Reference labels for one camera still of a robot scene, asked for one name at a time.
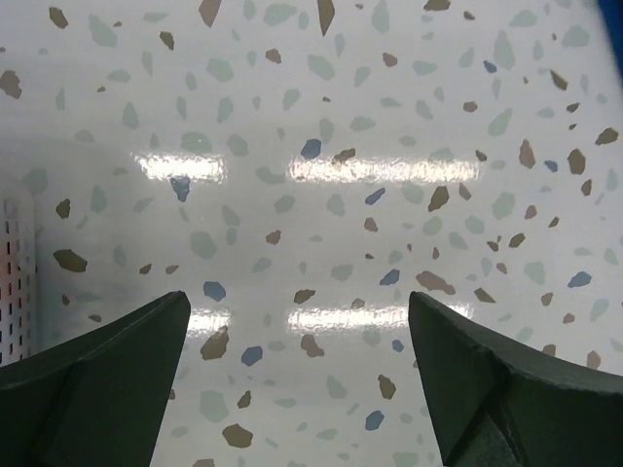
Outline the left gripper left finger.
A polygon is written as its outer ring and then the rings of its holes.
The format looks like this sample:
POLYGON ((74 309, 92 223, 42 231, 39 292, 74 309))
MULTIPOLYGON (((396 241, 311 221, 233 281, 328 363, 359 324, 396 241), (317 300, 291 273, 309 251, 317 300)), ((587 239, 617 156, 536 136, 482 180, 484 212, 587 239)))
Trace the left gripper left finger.
POLYGON ((170 292, 3 367, 2 465, 149 465, 190 315, 170 292))

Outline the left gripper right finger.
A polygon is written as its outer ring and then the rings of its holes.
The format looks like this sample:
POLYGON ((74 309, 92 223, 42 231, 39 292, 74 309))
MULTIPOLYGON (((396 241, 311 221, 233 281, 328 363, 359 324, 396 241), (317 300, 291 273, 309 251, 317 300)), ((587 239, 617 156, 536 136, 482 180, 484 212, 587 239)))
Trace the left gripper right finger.
POLYGON ((509 339, 422 292, 408 320, 443 465, 621 465, 620 376, 509 339))

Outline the blue towel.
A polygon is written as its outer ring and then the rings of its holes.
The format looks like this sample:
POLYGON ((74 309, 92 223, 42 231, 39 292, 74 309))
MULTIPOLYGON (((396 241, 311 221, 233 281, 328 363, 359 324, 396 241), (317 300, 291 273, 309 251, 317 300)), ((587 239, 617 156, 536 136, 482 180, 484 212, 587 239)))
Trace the blue towel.
POLYGON ((598 0, 619 78, 623 74, 623 0, 598 0))

